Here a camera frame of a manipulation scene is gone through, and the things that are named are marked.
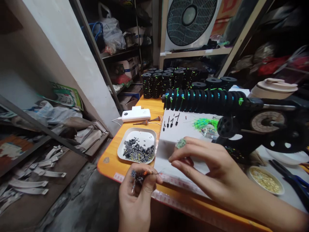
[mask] orange table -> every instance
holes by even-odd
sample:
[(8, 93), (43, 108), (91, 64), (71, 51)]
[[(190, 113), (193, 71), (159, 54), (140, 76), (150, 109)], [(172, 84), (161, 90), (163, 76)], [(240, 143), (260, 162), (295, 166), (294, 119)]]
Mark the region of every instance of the orange table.
[[(142, 96), (136, 105), (140, 105), (145, 109), (150, 109), (152, 119), (158, 116), (163, 116), (164, 114), (163, 103), (160, 99), (144, 99)], [(98, 170), (104, 176), (114, 179), (116, 173), (123, 176), (126, 175), (132, 162), (119, 159), (117, 155), (117, 149), (126, 130), (131, 127), (146, 127), (147, 129), (154, 130), (157, 134), (158, 142), (161, 131), (160, 125), (149, 124), (147, 126), (133, 126), (132, 122), (124, 123), (98, 162)], [(155, 159), (150, 163), (150, 165), (154, 166), (154, 164)], [(271, 231), (269, 228), (261, 225), (259, 222), (229, 212), (210, 199), (186, 191), (185, 189), (178, 188), (174, 185), (167, 183), (164, 183), (163, 185), (157, 185), (157, 190), (167, 194), (171, 199), (175, 200), (179, 204), (182, 204), (183, 208), (187, 209), (183, 211), (184, 213), (190, 215), (193, 218), (199, 220), (202, 219), (203, 221), (224, 231)]]

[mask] plastic bag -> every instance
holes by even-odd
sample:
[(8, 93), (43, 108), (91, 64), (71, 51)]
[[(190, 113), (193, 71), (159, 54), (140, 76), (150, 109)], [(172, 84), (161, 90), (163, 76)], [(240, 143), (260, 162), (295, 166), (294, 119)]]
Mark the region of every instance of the plastic bag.
[[(103, 18), (102, 16), (102, 8), (108, 12), (107, 17)], [(103, 25), (103, 38), (105, 41), (105, 51), (109, 54), (114, 54), (117, 49), (125, 49), (126, 41), (122, 35), (122, 31), (119, 27), (119, 22), (117, 19), (112, 18), (110, 10), (103, 5), (101, 2), (98, 3), (98, 11), (99, 11), (99, 21)], [(99, 31), (100, 26), (96, 25), (95, 33)]]
[(274, 57), (275, 48), (275, 45), (270, 42), (267, 42), (260, 46), (254, 54), (253, 63), (260, 63), (267, 57)]

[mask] white wall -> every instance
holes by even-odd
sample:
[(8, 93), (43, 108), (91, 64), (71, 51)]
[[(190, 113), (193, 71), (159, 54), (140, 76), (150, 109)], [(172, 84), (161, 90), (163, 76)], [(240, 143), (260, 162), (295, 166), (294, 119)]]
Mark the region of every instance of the white wall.
[(0, 36), (0, 94), (25, 110), (43, 100), (37, 93), (53, 98), (52, 88), (35, 73), (20, 53)]
[(115, 136), (119, 113), (80, 30), (69, 0), (7, 0), (23, 25), (10, 41), (46, 79), (77, 89), (93, 118)]

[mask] white plastic bag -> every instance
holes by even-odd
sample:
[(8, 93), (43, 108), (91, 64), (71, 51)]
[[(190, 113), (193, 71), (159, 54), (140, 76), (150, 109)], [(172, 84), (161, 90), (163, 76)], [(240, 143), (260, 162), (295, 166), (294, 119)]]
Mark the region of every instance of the white plastic bag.
[[(108, 12), (107, 17), (103, 18), (102, 8)], [(122, 35), (122, 31), (119, 28), (119, 22), (117, 19), (112, 18), (110, 10), (101, 2), (98, 3), (99, 21), (103, 24), (103, 38), (106, 45), (105, 52), (114, 54), (117, 49), (125, 49), (126, 41)], [(99, 25), (96, 25), (94, 32), (97, 33), (100, 29)]]

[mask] white bowl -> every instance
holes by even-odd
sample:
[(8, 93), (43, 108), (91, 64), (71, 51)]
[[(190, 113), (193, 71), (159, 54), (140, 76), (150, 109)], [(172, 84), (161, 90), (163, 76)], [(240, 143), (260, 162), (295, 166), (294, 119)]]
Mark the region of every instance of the white bowl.
[[(133, 139), (134, 137), (136, 137), (140, 140), (139, 144), (141, 146), (145, 145), (145, 146), (143, 146), (144, 148), (148, 148), (151, 145), (153, 145), (154, 148), (155, 148), (155, 144), (156, 144), (156, 140), (157, 140), (157, 134), (153, 130), (138, 128), (138, 127), (131, 127), (129, 129), (127, 129), (127, 131), (125, 132), (125, 134), (124, 134), (124, 136), (121, 140), (121, 143), (119, 144), (118, 150), (117, 150), (118, 157), (120, 159), (123, 159), (123, 160), (139, 163), (137, 161), (127, 159), (125, 156), (123, 156), (123, 153), (124, 153), (124, 150), (125, 150), (125, 141)], [(151, 163), (154, 158), (155, 158), (155, 156), (151, 160), (149, 160), (148, 162), (146, 162), (144, 164)]]
[(296, 153), (280, 153), (276, 151), (269, 150), (265, 148), (268, 154), (270, 154), (272, 157), (274, 157), (276, 160), (289, 164), (289, 165), (298, 165), (301, 163), (307, 163), (309, 162), (309, 156), (306, 152), (300, 151)]
[[(274, 182), (280, 187), (280, 192), (279, 193), (274, 193), (272, 191), (269, 191), (268, 189), (264, 188), (262, 185), (260, 185), (254, 178), (253, 176), (251, 175), (251, 172), (250, 170), (251, 169), (258, 169), (260, 172), (266, 174), (266, 175), (269, 175), (273, 180)], [(263, 168), (260, 168), (260, 167), (257, 167), (257, 166), (251, 166), (248, 170), (247, 170), (247, 176), (249, 177), (250, 180), (252, 180), (253, 182), (255, 182), (256, 184), (258, 184), (260, 187), (262, 187), (263, 189), (265, 189), (266, 191), (270, 192), (271, 194), (274, 194), (274, 195), (283, 195), (284, 194), (284, 187), (283, 185), (281, 184), (281, 182), (278, 180), (277, 177), (275, 177), (273, 174), (271, 174), (269, 171), (266, 171), (265, 169)]]

